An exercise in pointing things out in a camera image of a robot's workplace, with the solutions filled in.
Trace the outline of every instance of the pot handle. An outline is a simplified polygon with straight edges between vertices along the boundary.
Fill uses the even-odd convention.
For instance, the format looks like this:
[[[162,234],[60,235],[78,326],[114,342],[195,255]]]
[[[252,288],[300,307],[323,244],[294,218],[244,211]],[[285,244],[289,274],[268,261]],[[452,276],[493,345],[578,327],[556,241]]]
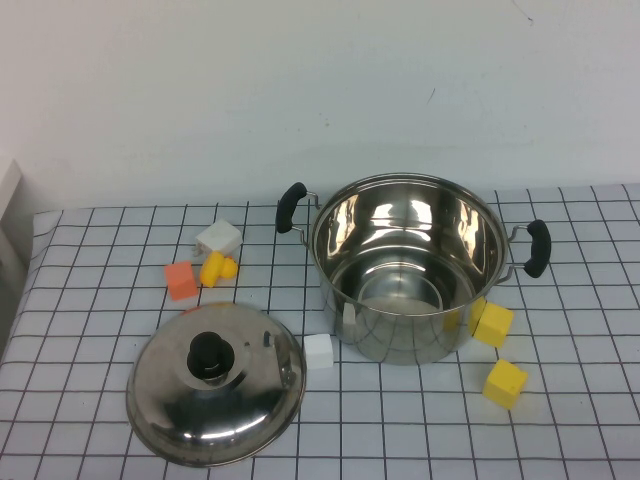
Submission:
[[[522,268],[531,278],[539,278],[549,265],[551,259],[551,234],[547,224],[542,220],[534,220],[529,225],[516,225],[513,227],[509,243],[515,238],[518,230],[526,229],[531,235],[531,258],[524,264],[511,265],[507,274],[496,282],[497,284],[506,282],[513,275],[513,270]]]
[[[297,182],[284,192],[276,210],[276,230],[278,233],[290,232],[293,228],[293,214],[298,202],[307,196],[307,187]]]
[[[551,234],[542,220],[527,225],[527,232],[531,235],[531,258],[524,264],[524,271],[531,278],[539,278],[551,259]]]

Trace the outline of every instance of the yellow block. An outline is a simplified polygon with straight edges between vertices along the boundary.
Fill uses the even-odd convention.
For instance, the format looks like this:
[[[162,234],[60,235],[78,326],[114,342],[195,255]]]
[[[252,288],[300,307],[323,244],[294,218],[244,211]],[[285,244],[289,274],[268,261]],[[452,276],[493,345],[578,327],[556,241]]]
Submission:
[[[506,360],[498,360],[484,384],[482,394],[501,407],[511,409],[529,374]]]
[[[225,258],[220,252],[211,252],[200,269],[200,282],[205,287],[213,287],[218,277],[233,278],[238,273],[238,265],[233,258]]]
[[[511,310],[495,303],[487,303],[473,337],[492,347],[500,348],[509,333],[512,321]]]

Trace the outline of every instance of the white wall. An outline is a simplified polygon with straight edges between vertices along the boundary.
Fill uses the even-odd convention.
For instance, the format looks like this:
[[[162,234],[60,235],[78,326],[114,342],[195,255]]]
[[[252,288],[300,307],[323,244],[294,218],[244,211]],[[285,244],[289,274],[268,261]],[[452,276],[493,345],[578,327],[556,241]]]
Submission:
[[[640,181],[640,4],[515,1],[3,1],[19,208]]]

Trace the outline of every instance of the pot rim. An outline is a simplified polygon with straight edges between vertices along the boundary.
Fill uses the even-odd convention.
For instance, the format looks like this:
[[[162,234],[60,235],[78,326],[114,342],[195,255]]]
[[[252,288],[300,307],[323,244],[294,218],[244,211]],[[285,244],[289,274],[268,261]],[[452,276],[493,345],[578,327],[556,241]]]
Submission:
[[[435,183],[439,187],[444,187],[444,188],[453,190],[456,193],[466,195],[475,204],[477,204],[477,206],[481,207],[484,210],[484,213],[487,214],[487,217],[496,226],[497,232],[495,233],[496,233],[496,237],[498,237],[498,245],[502,248],[502,252],[501,252],[502,258],[500,259],[499,265],[496,267],[495,271],[493,272],[493,275],[491,276],[487,284],[475,296],[470,298],[464,304],[454,308],[448,308],[446,310],[441,310],[439,312],[434,312],[434,313],[404,314],[404,313],[389,312],[379,308],[370,307],[356,300],[355,298],[346,295],[341,290],[336,288],[336,286],[331,282],[331,280],[329,280],[329,277],[327,277],[327,275],[324,273],[324,270],[320,267],[315,245],[316,245],[316,235],[318,231],[318,226],[321,223],[321,221],[324,220],[327,214],[333,210],[333,208],[339,201],[341,201],[345,196],[347,196],[350,190],[355,190],[358,187],[368,188],[374,185],[378,185],[379,182],[385,181],[385,180],[404,180],[404,181],[415,180],[417,182],[430,182],[430,183]],[[356,180],[355,182],[352,182],[342,187],[340,190],[338,190],[333,195],[331,195],[331,197],[329,197],[329,200],[322,206],[322,208],[316,214],[316,218],[313,222],[313,227],[311,228],[311,232],[309,235],[309,243],[307,245],[307,248],[309,249],[311,256],[313,257],[313,264],[316,267],[316,270],[318,270],[321,280],[323,282],[326,282],[331,287],[331,290],[333,290],[334,294],[342,298],[344,301],[351,303],[352,305],[356,305],[359,308],[365,308],[367,310],[370,310],[376,313],[385,314],[385,315],[394,315],[394,316],[402,316],[402,317],[431,317],[431,316],[447,314],[447,313],[465,309],[470,305],[472,305],[474,302],[476,302],[479,298],[484,297],[489,292],[489,290],[491,290],[491,288],[494,287],[496,282],[500,279],[502,270],[504,269],[504,266],[507,263],[506,260],[507,260],[507,252],[509,249],[509,240],[507,237],[507,232],[502,223],[502,220],[498,218],[498,216],[494,213],[491,207],[489,207],[489,205],[487,205],[487,203],[484,200],[482,200],[478,195],[473,193],[471,190],[461,185],[458,185],[457,183],[451,182],[450,180],[446,180],[440,177],[435,177],[432,175],[424,175],[421,173],[398,172],[398,173],[383,173],[379,175],[372,175],[369,177],[362,178],[360,180]]]

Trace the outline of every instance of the pot lid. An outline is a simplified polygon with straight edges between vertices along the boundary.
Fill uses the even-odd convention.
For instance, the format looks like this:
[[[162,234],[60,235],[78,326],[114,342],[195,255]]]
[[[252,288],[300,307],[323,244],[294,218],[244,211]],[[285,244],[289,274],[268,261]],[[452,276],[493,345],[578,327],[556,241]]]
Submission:
[[[186,311],[145,345],[129,376],[127,414],[165,459],[213,466],[253,455],[300,408],[306,363],[280,322],[230,303]]]

